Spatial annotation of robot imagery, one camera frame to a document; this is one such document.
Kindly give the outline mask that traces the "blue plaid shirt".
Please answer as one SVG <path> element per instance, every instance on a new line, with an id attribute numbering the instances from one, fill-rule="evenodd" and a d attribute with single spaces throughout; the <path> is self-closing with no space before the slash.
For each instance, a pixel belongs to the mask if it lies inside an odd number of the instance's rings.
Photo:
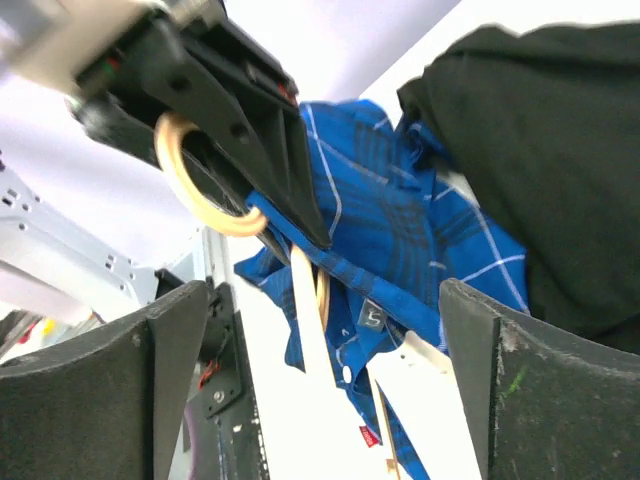
<path id="1" fill-rule="evenodd" d="M 449 278 L 527 311 L 526 252 L 427 165 L 443 146 L 424 123 L 392 125 L 367 100 L 306 102 L 300 113 L 329 249 L 313 246 L 262 195 L 249 201 L 278 245 L 298 246 L 329 274 L 330 360 L 373 441 L 379 427 L 368 361 L 410 331 L 447 350 L 438 302 Z"/>

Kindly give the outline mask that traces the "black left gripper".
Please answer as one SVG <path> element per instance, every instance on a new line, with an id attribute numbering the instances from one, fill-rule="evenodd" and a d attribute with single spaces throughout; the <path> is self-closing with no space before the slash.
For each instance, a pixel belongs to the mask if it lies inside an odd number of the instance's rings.
<path id="1" fill-rule="evenodd" d="M 151 162 L 156 121 L 177 113 L 203 132 L 184 137 L 183 160 L 217 208 L 248 214 L 251 186 L 314 246 L 330 246 L 295 84 L 227 16 L 180 27 L 148 14 L 79 80 L 85 100 L 75 115 L 92 140 Z"/>

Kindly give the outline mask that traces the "beige plastic hanger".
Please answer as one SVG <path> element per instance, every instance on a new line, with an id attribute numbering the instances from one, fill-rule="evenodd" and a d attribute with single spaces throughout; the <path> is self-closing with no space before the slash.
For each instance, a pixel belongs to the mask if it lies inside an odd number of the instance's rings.
<path id="1" fill-rule="evenodd" d="M 242 217 L 218 210 L 196 188 L 181 153 L 182 140 L 196 126 L 176 113 L 164 113 L 156 123 L 154 144 L 161 169 L 179 200 L 204 224 L 223 235 L 251 237 L 267 226 L 256 208 Z M 335 388 L 323 321 L 328 315 L 329 280 L 322 271 L 312 272 L 311 262 L 296 245 L 290 254 L 296 313 L 306 372 L 323 393 Z M 433 479 L 481 477 L 451 360 L 409 331 L 395 352 L 379 357 L 383 373 L 404 383 L 423 380 L 433 408 L 438 411 L 434 429 L 420 427 L 416 447 L 424 450 L 422 462 Z"/>

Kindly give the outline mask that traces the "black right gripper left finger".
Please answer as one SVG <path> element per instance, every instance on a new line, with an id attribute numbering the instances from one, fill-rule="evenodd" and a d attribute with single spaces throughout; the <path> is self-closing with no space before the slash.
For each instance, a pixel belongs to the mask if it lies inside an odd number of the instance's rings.
<path id="1" fill-rule="evenodd" d="M 207 312 L 191 281 L 2 366 L 2 478 L 167 478 Z"/>

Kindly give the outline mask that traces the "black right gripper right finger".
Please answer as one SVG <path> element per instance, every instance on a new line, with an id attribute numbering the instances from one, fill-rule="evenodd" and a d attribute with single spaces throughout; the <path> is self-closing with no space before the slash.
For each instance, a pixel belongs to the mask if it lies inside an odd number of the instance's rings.
<path id="1" fill-rule="evenodd" d="M 440 286 L 464 413 L 484 479 L 636 479 L 639 358 Z"/>

